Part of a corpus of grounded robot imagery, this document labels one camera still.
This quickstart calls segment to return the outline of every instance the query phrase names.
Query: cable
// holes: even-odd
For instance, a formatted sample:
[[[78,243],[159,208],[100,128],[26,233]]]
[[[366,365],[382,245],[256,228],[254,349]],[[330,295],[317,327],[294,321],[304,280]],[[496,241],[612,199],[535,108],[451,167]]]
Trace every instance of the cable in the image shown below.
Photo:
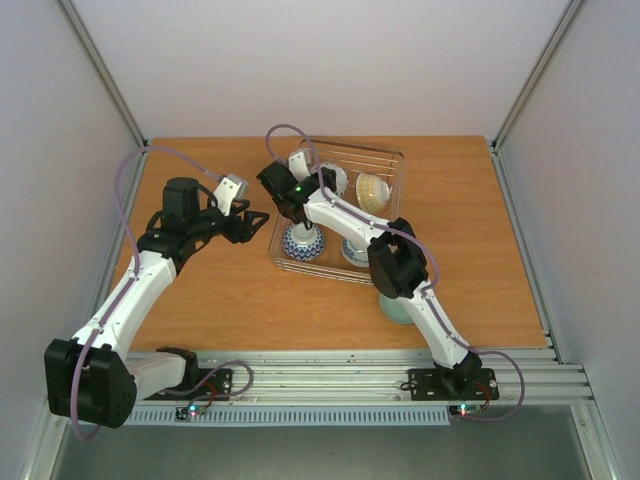
[[[202,379],[191,390],[173,390],[171,388],[165,388],[164,390],[161,390],[161,392],[168,393],[170,395],[176,395],[178,397],[184,397],[198,390],[202,385],[204,385],[207,382],[207,380],[209,380],[209,378],[211,378],[212,375],[215,375],[218,371],[220,371],[220,369],[225,367],[230,367],[233,365],[242,367],[247,371],[247,373],[249,374],[249,380],[247,381],[247,384],[244,387],[242,387],[240,390],[236,390],[235,392],[230,392],[230,393],[221,393],[216,395],[216,397],[229,398],[229,397],[235,397],[237,395],[242,395],[244,392],[246,392],[251,388],[251,386],[253,385],[253,380],[255,376],[251,367],[247,363],[243,362],[242,360],[229,360],[228,362],[221,363],[216,368],[209,370],[207,374],[204,377],[202,377]]]
[[[89,349],[93,345],[93,342],[96,340],[96,337],[101,333],[104,325],[107,323],[107,320],[109,320],[109,317],[111,316],[113,311],[116,309],[118,304],[122,301],[124,296],[127,294],[127,292],[131,288],[131,285],[133,285],[133,282],[135,281],[135,278],[138,276],[138,273],[140,271],[140,252],[138,250],[138,245],[136,244],[136,239],[133,236],[133,231],[131,230],[131,227],[129,226],[129,222],[127,221],[127,216],[124,213],[124,208],[122,207],[122,200],[120,198],[120,177],[122,176],[122,172],[124,171],[124,168],[127,166],[129,162],[131,162],[134,158],[137,158],[139,155],[142,155],[143,153],[147,153],[147,152],[170,153],[172,155],[175,155],[181,158],[185,162],[190,163],[193,167],[195,167],[197,170],[199,170],[202,174],[206,175],[207,177],[211,177],[217,181],[220,181],[222,179],[220,175],[207,170],[198,162],[186,156],[184,153],[169,147],[160,147],[160,146],[152,146],[152,145],[141,147],[132,151],[120,161],[120,164],[116,169],[116,175],[113,183],[113,193],[116,198],[116,205],[118,207],[118,218],[120,219],[120,222],[122,223],[124,227],[124,231],[127,235],[127,238],[131,243],[131,247],[133,248],[133,258],[134,258],[133,275],[129,277],[124,287],[122,288],[122,290],[118,292],[118,295],[116,295],[116,298],[114,298],[113,302],[111,302],[111,304],[107,307],[107,310],[104,312],[104,315],[98,322],[98,328],[94,328],[91,331],[91,334],[87,339],[87,342],[84,344],[84,346],[82,347],[82,350],[80,351],[80,355],[78,356],[78,361],[76,363],[76,368],[73,371],[73,378],[71,380],[71,398],[70,398],[71,404],[69,408],[70,410],[69,413],[71,417],[71,426],[73,429],[73,433],[75,434],[76,438],[82,442],[91,440],[96,435],[96,433],[98,433],[98,431],[100,430],[100,426],[97,426],[95,429],[93,429],[93,431],[89,435],[85,436],[80,430],[80,423],[78,421],[78,390],[80,387],[80,376],[82,373],[82,368],[84,366],[85,359],[87,358]]]
[[[278,155],[273,151],[273,149],[271,148],[271,135],[273,134],[273,132],[275,132],[276,130],[280,129],[280,128],[288,128],[290,130],[293,130],[294,132],[296,132],[298,135],[300,135],[304,141],[309,145],[309,148],[311,150],[311,156],[312,156],[312,160],[314,162],[314,164],[316,165],[316,168],[318,169],[318,172],[320,172],[320,155],[318,154],[318,150],[316,149],[315,144],[311,141],[311,139],[309,138],[309,136],[304,133],[301,129],[299,129],[298,127],[296,127],[295,125],[291,125],[288,123],[280,123],[278,125],[274,125],[273,127],[271,127],[269,129],[269,131],[267,132],[266,136],[265,136],[265,142],[267,144],[267,150],[269,151],[269,154],[276,160],[279,161],[281,163],[284,163],[284,160],[281,159],[280,157],[278,157]],[[324,185],[324,179],[322,178],[321,174],[318,174],[318,181],[320,183],[320,191],[322,192],[322,196],[325,198],[325,200],[327,200],[328,202],[331,202],[331,196],[329,195],[329,193],[327,193],[327,191],[325,190],[325,185]],[[341,203],[332,203],[332,205],[338,207],[340,210],[344,211],[345,213],[347,213],[348,215],[351,215],[352,217],[354,217],[357,220],[360,220],[361,222],[365,223],[365,224],[369,224],[369,219],[366,218],[364,215],[360,214],[359,212],[348,208],[344,205],[342,205]],[[503,358],[505,358],[507,361],[509,361],[512,365],[513,368],[515,368],[518,377],[520,379],[520,398],[518,399],[518,403],[516,403],[516,406],[510,410],[509,412],[505,413],[504,415],[500,415],[498,417],[476,417],[476,416],[465,416],[464,418],[468,418],[470,420],[477,420],[477,421],[482,421],[482,422],[492,422],[492,421],[498,421],[498,420],[504,420],[506,418],[511,417],[514,413],[516,413],[520,407],[522,406],[522,403],[524,402],[524,396],[525,396],[525,383],[524,383],[524,375],[522,374],[522,370],[520,370],[520,367],[518,366],[518,364],[516,363],[516,361],[511,358],[509,355],[507,355],[504,352],[500,352],[498,350],[485,350],[485,351],[479,351],[476,350],[475,348],[471,347],[470,345],[466,345],[465,343],[461,342],[457,337],[453,336],[451,330],[449,330],[449,328],[447,328],[447,325],[444,323],[444,321],[442,320],[442,318],[440,317],[440,314],[438,313],[438,311],[436,310],[435,306],[433,305],[433,303],[431,303],[431,301],[426,297],[426,292],[428,292],[429,290],[432,290],[440,281],[440,269],[438,268],[438,264],[435,260],[435,257],[433,255],[433,253],[431,253],[431,250],[429,250],[427,248],[426,245],[424,245],[423,243],[421,243],[417,238],[415,238],[412,235],[409,235],[408,233],[402,232],[400,230],[397,230],[395,228],[391,228],[387,225],[380,225],[380,224],[373,224],[372,227],[375,228],[379,228],[381,230],[384,230],[386,232],[389,232],[393,235],[399,235],[407,240],[409,240],[410,242],[413,242],[416,246],[418,246],[420,248],[420,250],[422,250],[422,252],[425,254],[425,256],[429,259],[429,262],[431,263],[432,269],[433,269],[433,279],[429,282],[428,285],[426,285],[424,288],[421,289],[421,293],[423,295],[423,298],[427,301],[427,304],[429,305],[429,308],[431,308],[431,311],[433,312],[433,314],[435,315],[438,323],[440,324],[440,327],[442,327],[442,329],[445,331],[445,333],[447,335],[449,335],[451,337],[451,339],[457,343],[458,345],[460,345],[462,348],[464,348],[465,350],[474,353],[476,355],[499,355]],[[463,418],[461,415],[453,415],[453,418]]]
[[[489,394],[489,390],[487,390],[487,387],[482,385],[480,382],[476,382],[476,387],[478,387],[485,396],[484,405],[480,407],[480,411],[484,412],[487,408],[489,408],[489,405],[491,405],[491,395]]]
[[[453,340],[456,344],[460,345],[462,348],[464,348],[468,352],[475,353],[476,355],[499,355],[499,356],[503,357],[509,363],[511,363],[511,365],[513,365],[513,368],[516,370],[516,373],[518,374],[518,378],[520,379],[520,397],[518,398],[518,402],[516,403],[516,406],[513,407],[513,409],[509,410],[504,415],[499,415],[497,417],[478,417],[478,416],[475,416],[475,415],[464,415],[464,416],[463,415],[450,415],[451,418],[464,418],[464,419],[468,419],[468,420],[476,420],[478,422],[497,422],[499,420],[506,420],[507,418],[511,417],[513,414],[515,414],[520,409],[520,407],[522,407],[522,403],[524,402],[524,395],[525,395],[525,388],[526,387],[525,387],[525,383],[524,383],[524,375],[522,374],[522,370],[520,369],[520,367],[518,366],[516,361],[513,358],[511,358],[509,355],[504,353],[504,352],[501,352],[499,350],[482,350],[482,351],[481,350],[476,350],[472,346],[467,345],[466,343],[460,341],[457,337],[455,337],[453,335],[453,333],[451,332],[451,330],[449,330],[447,325],[444,323],[444,320],[442,320],[442,317],[438,313],[438,310],[436,309],[435,305],[433,305],[433,302],[431,302],[431,300],[429,300],[426,297],[426,292],[427,291],[428,291],[427,288],[423,288],[422,289],[421,293],[423,295],[423,298],[427,301],[427,305],[429,305],[429,308],[433,312],[433,315],[436,317],[436,320],[440,324],[440,327],[442,328],[442,330],[444,330],[444,333],[446,333],[451,338],[451,340]]]
[[[309,145],[309,148],[311,150],[311,157],[312,160],[316,166],[316,168],[318,169],[318,172],[320,172],[320,155],[318,154],[318,150],[316,149],[315,144],[311,141],[311,139],[309,138],[309,136],[304,133],[301,129],[299,129],[298,127],[296,127],[295,125],[291,125],[288,123],[279,123],[278,125],[274,125],[273,127],[271,127],[269,129],[269,131],[267,132],[267,134],[265,135],[265,142],[267,144],[267,150],[269,151],[269,154],[273,157],[274,160],[284,163],[284,160],[281,159],[271,148],[271,135],[273,134],[273,132],[275,132],[276,130],[280,129],[280,128],[288,128],[290,130],[293,130],[294,132],[296,132],[298,135],[300,135],[304,141],[307,143],[307,145]],[[329,195],[328,192],[331,192],[331,190],[325,190],[325,184],[324,184],[324,178],[322,178],[321,174],[318,174],[318,181],[320,182],[320,192],[322,193],[322,196],[324,197],[325,200],[327,200],[328,202],[331,202],[332,198]],[[360,220],[361,222],[369,225],[370,224],[370,220],[362,215],[359,211],[353,210],[339,202],[331,202],[332,205],[334,205],[335,207],[339,208],[340,210],[342,210],[343,212],[347,213],[348,215],[351,215],[353,218],[355,218],[356,220]],[[402,232],[400,230],[397,230],[395,228],[389,227],[388,225],[382,225],[382,224],[373,224],[371,225],[374,228],[379,228],[380,230],[384,230],[385,232],[389,232],[393,235],[398,235],[400,237],[403,237],[407,240],[409,240],[410,242],[414,243],[420,250],[422,250],[422,252],[424,253],[424,255],[429,259],[429,262],[431,264],[431,268],[433,269],[433,279],[429,282],[429,284],[426,286],[426,288],[428,289],[432,289],[434,288],[438,282],[440,281],[440,269],[438,268],[438,263],[436,262],[436,259],[433,255],[433,253],[431,252],[431,250],[429,250],[429,248],[427,248],[426,245],[424,245],[422,242],[420,242],[416,237],[409,235],[406,232]]]
[[[211,397],[209,398],[209,402],[207,402],[207,405],[204,407],[204,411],[206,412],[211,406],[211,404],[213,403],[213,401],[215,400],[216,395],[218,394],[218,391],[216,390],[216,387],[211,385],[209,382],[205,382],[205,386],[211,389]]]

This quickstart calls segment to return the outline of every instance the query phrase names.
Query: aluminum frame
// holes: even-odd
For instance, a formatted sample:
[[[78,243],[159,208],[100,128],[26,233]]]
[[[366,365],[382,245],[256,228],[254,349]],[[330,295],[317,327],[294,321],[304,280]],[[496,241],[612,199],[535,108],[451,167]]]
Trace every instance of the aluminum frame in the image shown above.
[[[56,2],[114,101],[123,121],[129,127],[132,136],[139,145],[144,145],[146,140],[72,0],[56,0]],[[547,335],[547,348],[507,350],[523,368],[527,385],[525,402],[528,405],[571,405],[576,429],[593,478],[617,479],[620,478],[620,473],[615,455],[604,430],[584,370],[579,365],[563,365],[559,362],[558,353],[561,353],[562,346],[553,336],[552,322],[544,303],[541,286],[537,281],[534,261],[525,241],[525,232],[519,222],[516,203],[499,150],[584,3],[584,0],[570,0],[567,3],[554,32],[543,48],[493,141],[493,145],[497,146],[497,149],[490,150],[542,327]],[[133,206],[142,169],[143,162],[140,162],[127,190],[125,208],[128,214]],[[104,265],[104,280],[95,294],[94,306],[96,309],[108,293],[122,238],[123,229],[118,226],[114,232],[111,248]],[[233,408],[234,403],[242,406],[257,404],[275,408],[291,404],[314,405],[318,403],[325,406],[346,404],[352,406],[378,405],[390,408],[402,406],[406,408],[411,404],[410,399],[406,392],[397,389],[397,382],[406,376],[408,368],[427,366],[431,363],[428,350],[198,353],[202,365],[224,359],[242,358],[247,360],[258,373],[255,389],[234,402],[228,402],[229,408]],[[495,403],[497,405],[514,404],[519,386],[516,385],[515,374],[509,369],[510,365],[499,358],[485,358],[487,360],[485,364],[496,369],[497,380],[503,394],[502,399]],[[243,380],[246,380],[246,374],[237,371],[235,380],[237,383],[242,383]],[[293,394],[292,387],[296,388],[297,393]],[[156,406],[162,404],[170,406],[175,402],[153,403]],[[141,402],[136,406],[136,409],[141,411],[140,409],[152,408],[153,405],[150,402]],[[49,413],[46,402],[38,415],[34,442],[20,475],[23,480],[50,477],[67,425],[64,419]]]

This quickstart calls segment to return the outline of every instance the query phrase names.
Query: teacup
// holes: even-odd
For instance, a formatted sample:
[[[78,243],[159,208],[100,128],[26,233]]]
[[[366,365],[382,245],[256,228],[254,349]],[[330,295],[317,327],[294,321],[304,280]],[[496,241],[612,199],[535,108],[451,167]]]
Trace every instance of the teacup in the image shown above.
[[[356,246],[351,240],[347,240],[346,238],[342,239],[342,256],[347,262],[356,267],[369,266],[367,249]]]
[[[375,215],[380,213],[389,201],[389,185],[376,175],[361,173],[356,180],[356,197],[360,208]]]
[[[336,172],[336,195],[340,198],[344,197],[344,194],[347,192],[347,184],[349,183],[347,172],[344,168],[339,167],[335,163],[321,163],[320,167],[328,168]],[[314,165],[311,167],[310,173],[316,173],[317,171],[318,169]]]
[[[310,230],[303,223],[291,225],[284,232],[282,249],[289,257],[299,262],[318,258],[324,251],[326,241],[322,230],[313,225]]]

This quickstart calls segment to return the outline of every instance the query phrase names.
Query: white cup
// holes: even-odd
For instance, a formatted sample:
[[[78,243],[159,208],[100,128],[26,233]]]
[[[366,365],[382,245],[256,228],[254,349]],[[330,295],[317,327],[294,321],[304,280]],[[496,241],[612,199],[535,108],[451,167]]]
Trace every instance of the white cup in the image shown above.
[[[360,208],[375,215],[380,213],[389,201],[389,185],[376,175],[361,173],[356,180],[356,197]]]
[[[347,192],[347,184],[349,183],[347,172],[344,168],[339,167],[335,163],[321,163],[320,167],[325,167],[336,172],[336,195],[340,198],[344,197],[344,194]],[[317,171],[318,169],[315,165],[309,170],[310,173],[316,173]]]

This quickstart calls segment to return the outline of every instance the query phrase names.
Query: blue and white bowl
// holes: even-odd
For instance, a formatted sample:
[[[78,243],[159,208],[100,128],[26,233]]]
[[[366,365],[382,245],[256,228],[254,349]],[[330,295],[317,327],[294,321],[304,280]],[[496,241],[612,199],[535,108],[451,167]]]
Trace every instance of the blue and white bowl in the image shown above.
[[[324,251],[326,241],[322,231],[315,225],[307,230],[303,223],[291,225],[284,232],[282,249],[287,256],[299,262],[318,258]]]
[[[346,238],[342,239],[342,256],[347,262],[356,267],[364,268],[369,266],[367,250],[357,247],[351,240]]]

